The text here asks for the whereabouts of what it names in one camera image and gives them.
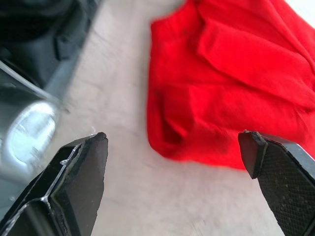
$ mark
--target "black machine part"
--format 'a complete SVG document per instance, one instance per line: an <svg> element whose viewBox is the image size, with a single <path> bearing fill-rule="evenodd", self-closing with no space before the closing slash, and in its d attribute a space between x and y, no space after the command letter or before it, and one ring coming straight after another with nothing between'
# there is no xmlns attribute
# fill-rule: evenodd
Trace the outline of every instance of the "black machine part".
<svg viewBox="0 0 315 236"><path fill-rule="evenodd" d="M63 146L0 222L1 236L90 236L104 191L104 133Z"/></svg>
<svg viewBox="0 0 315 236"><path fill-rule="evenodd" d="M315 236L315 161L296 143L257 132L238 136L243 163L257 178L286 236Z"/></svg>

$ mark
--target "black plastic part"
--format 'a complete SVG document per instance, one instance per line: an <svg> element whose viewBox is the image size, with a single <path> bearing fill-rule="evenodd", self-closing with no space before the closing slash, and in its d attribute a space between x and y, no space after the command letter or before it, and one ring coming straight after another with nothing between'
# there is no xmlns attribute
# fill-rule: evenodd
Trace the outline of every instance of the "black plastic part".
<svg viewBox="0 0 315 236"><path fill-rule="evenodd" d="M104 191L104 133L62 147L0 222L1 236L90 236Z"/></svg>
<svg viewBox="0 0 315 236"><path fill-rule="evenodd" d="M239 135L241 150L256 149L255 132ZM268 143L266 152L248 162L248 152L242 152L246 169L260 166L255 175L261 191L286 236L315 235L315 161L297 144L277 137L261 136Z"/></svg>
<svg viewBox="0 0 315 236"><path fill-rule="evenodd" d="M0 0L0 60L44 88L81 48L98 2Z"/></svg>
<svg viewBox="0 0 315 236"><path fill-rule="evenodd" d="M251 178L257 178L268 143L257 132L244 132L238 135L242 160Z"/></svg>

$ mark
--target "gray concrete floor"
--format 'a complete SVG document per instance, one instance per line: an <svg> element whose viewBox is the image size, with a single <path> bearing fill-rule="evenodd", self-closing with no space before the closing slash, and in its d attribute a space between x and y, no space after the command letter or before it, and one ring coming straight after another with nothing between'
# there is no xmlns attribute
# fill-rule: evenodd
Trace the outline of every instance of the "gray concrete floor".
<svg viewBox="0 0 315 236"><path fill-rule="evenodd" d="M314 8L303 7L314 1L288 1L315 23L307 12ZM105 0L50 151L98 131L108 135L105 191L93 236L281 236L258 182L247 173L175 163L148 144L149 24L181 3Z"/></svg>

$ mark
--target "red cloth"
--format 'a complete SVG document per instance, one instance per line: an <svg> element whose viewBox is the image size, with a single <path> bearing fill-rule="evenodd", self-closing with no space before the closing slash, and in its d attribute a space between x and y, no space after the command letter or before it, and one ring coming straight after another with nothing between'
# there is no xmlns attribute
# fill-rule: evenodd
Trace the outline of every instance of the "red cloth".
<svg viewBox="0 0 315 236"><path fill-rule="evenodd" d="M247 129L315 157L315 31L283 0L188 0L151 30L153 149L244 169L237 134Z"/></svg>

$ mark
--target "red towel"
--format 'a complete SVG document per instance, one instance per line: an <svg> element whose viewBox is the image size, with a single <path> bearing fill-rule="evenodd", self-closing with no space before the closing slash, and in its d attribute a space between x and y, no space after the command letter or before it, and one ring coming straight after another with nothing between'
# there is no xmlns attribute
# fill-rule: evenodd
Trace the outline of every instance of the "red towel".
<svg viewBox="0 0 315 236"><path fill-rule="evenodd" d="M244 169L237 134L247 129L315 157L315 31L283 0L188 0L151 29L153 149Z"/></svg>

